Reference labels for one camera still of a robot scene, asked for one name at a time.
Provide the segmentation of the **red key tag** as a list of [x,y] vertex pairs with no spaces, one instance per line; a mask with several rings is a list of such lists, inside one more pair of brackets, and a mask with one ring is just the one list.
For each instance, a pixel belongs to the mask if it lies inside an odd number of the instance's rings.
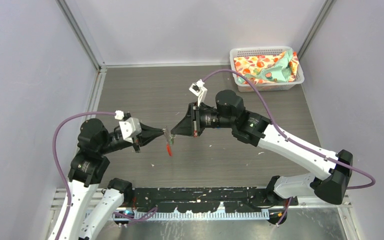
[[173,156],[173,152],[172,152],[172,147],[169,143],[166,144],[166,150],[167,150],[167,153],[170,157]]

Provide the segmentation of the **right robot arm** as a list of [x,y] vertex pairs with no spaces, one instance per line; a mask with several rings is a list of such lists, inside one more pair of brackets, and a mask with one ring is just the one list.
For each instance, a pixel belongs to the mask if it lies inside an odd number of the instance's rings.
[[305,196],[316,196],[333,205],[343,202],[352,175],[348,167],[353,155],[349,151],[336,153],[302,139],[292,140],[271,119],[246,110],[243,99],[232,90],[218,92],[215,103],[215,107],[189,103],[185,117],[171,129],[171,135],[199,137],[206,128],[229,128],[238,141],[277,153],[309,171],[290,177],[273,176],[265,188],[265,198],[271,205]]

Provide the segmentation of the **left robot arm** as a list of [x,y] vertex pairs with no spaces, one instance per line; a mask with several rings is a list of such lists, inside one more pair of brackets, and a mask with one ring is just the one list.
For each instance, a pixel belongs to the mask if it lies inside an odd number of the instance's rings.
[[129,114],[117,120],[119,125],[113,132],[97,118],[88,119],[80,126],[78,152],[67,177],[63,178],[66,196],[50,240],[94,240],[118,207],[128,207],[133,202],[132,183],[114,178],[97,205],[87,213],[110,165],[106,155],[129,147],[138,153],[141,147],[165,133],[164,129],[145,125]]

